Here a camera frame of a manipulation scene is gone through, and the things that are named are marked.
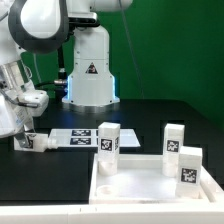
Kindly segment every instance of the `black tabletop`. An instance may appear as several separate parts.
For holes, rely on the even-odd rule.
[[[121,153],[162,154],[167,123],[184,124],[184,145],[203,149],[203,166],[224,188],[224,132],[187,103],[171,100],[121,100],[116,110],[82,114],[50,102],[35,118],[36,131],[97,129],[103,122],[134,129],[141,144]],[[92,161],[96,148],[59,148],[44,153],[16,152],[12,138],[0,144],[0,204],[88,203]]]

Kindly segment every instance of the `black and white pattern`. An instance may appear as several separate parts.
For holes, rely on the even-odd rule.
[[[91,138],[71,138],[70,145],[91,145]]]
[[[197,170],[182,168],[181,182],[196,184],[196,182],[197,182]]]
[[[113,141],[110,139],[101,139],[100,149],[105,151],[112,151]]]
[[[28,138],[28,141],[29,141],[29,149],[32,149],[33,148],[33,142],[34,142],[34,138],[36,137],[37,135],[36,134],[27,134],[27,138]]]
[[[115,140],[115,150],[119,148],[119,137],[116,138]]]
[[[72,130],[72,136],[91,136],[91,130]]]
[[[179,152],[179,142],[173,140],[167,140],[167,151],[168,152]]]

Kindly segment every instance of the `white block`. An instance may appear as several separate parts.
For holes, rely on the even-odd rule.
[[[179,150],[184,141],[184,125],[167,124],[164,130],[163,174],[176,177]]]
[[[176,177],[177,165],[172,163],[163,163],[162,172],[166,177]]]
[[[198,199],[200,193],[200,186],[191,186],[177,183],[175,194],[178,197]]]
[[[18,151],[44,152],[46,149],[57,149],[57,140],[48,138],[47,134],[26,133],[30,146],[22,148],[19,142],[14,138],[14,149]]]
[[[99,173],[114,175],[117,173],[117,161],[120,152],[120,124],[104,122],[98,128]]]
[[[113,163],[98,162],[99,173],[103,176],[112,176],[117,173],[118,160],[116,159]]]
[[[182,146],[179,155],[176,195],[196,198],[199,195],[202,148]]]

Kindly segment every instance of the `white block with marker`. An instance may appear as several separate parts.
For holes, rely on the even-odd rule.
[[[114,175],[120,153],[120,124],[104,122],[99,126],[98,133],[99,173]]]
[[[167,124],[164,130],[163,174],[175,177],[179,159],[179,150],[184,142],[184,125]]]
[[[202,148],[182,146],[179,154],[176,195],[198,198],[202,166]]]

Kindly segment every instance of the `green backdrop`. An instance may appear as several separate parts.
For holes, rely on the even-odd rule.
[[[145,98],[183,100],[224,130],[224,0],[134,0],[125,15]],[[99,18],[111,36],[117,94],[141,98],[121,13]],[[64,45],[68,72],[72,48],[73,40]],[[36,82],[32,55],[23,57]],[[42,81],[57,77],[55,53],[37,58]]]

